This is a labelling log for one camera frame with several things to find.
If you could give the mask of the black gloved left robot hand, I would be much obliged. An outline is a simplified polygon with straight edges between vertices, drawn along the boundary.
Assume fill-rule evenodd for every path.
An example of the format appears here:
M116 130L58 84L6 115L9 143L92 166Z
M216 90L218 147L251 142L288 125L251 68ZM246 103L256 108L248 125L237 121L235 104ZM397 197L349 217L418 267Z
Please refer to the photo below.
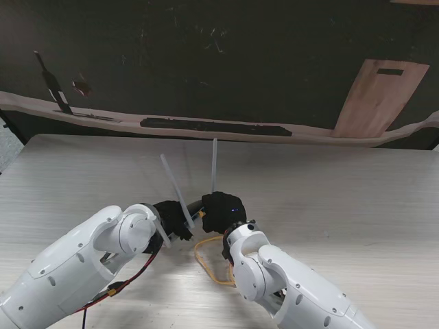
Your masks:
M177 201L163 201L154 204L161 218L162 227L167 235L175 234L180 240L189 241L192 233L186 226L186 218L181 205Z

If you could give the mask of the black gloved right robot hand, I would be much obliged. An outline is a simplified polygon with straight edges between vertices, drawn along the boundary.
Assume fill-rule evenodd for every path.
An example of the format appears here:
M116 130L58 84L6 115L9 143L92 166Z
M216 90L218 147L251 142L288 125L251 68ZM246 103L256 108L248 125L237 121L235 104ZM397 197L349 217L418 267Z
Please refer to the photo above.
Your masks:
M202 228L206 233L224 234L234 224L247 222L246 210L237 196L215 191L202 196L202 205Z

